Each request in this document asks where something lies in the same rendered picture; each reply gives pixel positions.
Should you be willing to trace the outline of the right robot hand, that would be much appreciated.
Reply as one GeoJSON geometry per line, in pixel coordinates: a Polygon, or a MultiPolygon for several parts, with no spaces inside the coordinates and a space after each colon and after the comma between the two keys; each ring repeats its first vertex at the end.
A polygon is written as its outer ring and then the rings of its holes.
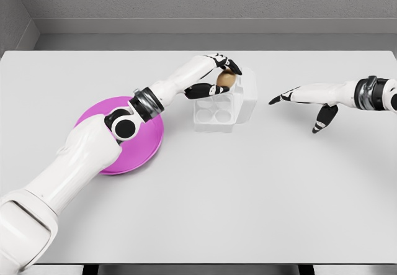
{"type": "Polygon", "coordinates": [[[344,84],[309,84],[291,89],[273,98],[269,105],[280,101],[321,104],[322,108],[316,118],[316,123],[312,129],[313,133],[318,133],[326,128],[335,118],[338,107],[337,104],[351,104],[351,93],[346,91],[344,84]]]}

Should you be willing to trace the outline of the brown egg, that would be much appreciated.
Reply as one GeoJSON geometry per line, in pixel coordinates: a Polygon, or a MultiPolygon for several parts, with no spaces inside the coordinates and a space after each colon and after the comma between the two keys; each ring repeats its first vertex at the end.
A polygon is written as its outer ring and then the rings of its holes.
{"type": "Polygon", "coordinates": [[[236,81],[236,77],[237,75],[227,68],[218,75],[216,85],[231,88],[236,81]]]}

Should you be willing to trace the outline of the clear plastic egg box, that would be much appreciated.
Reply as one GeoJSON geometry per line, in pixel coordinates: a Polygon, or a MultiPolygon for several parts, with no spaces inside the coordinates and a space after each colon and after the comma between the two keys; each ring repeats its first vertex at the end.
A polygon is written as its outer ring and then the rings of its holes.
{"type": "Polygon", "coordinates": [[[228,92],[195,100],[196,132],[228,133],[235,124],[249,121],[257,102],[256,74],[247,67],[241,71],[228,92]]]}

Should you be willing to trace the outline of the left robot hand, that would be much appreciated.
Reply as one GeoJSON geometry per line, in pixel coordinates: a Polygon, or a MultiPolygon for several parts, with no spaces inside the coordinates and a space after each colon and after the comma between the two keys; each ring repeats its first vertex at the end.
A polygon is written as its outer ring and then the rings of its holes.
{"type": "Polygon", "coordinates": [[[224,71],[229,69],[236,75],[242,75],[241,70],[233,60],[217,53],[193,57],[193,59],[177,69],[170,79],[176,83],[177,89],[183,92],[188,99],[201,99],[223,94],[230,90],[231,85],[198,82],[216,68],[221,68],[224,71]]]}

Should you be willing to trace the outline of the magenta round plate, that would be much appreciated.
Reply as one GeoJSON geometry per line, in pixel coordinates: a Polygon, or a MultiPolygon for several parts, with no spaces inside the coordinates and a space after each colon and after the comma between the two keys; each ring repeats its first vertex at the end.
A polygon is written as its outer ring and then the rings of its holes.
{"type": "MultiPolygon", "coordinates": [[[[83,120],[96,114],[108,114],[111,110],[126,106],[130,96],[119,96],[104,99],[88,108],[77,120],[83,120]]],[[[102,174],[116,175],[139,168],[149,161],[159,149],[164,135],[164,124],[160,115],[145,124],[141,124],[137,135],[121,144],[122,152],[117,160],[101,171],[102,174]]]]}

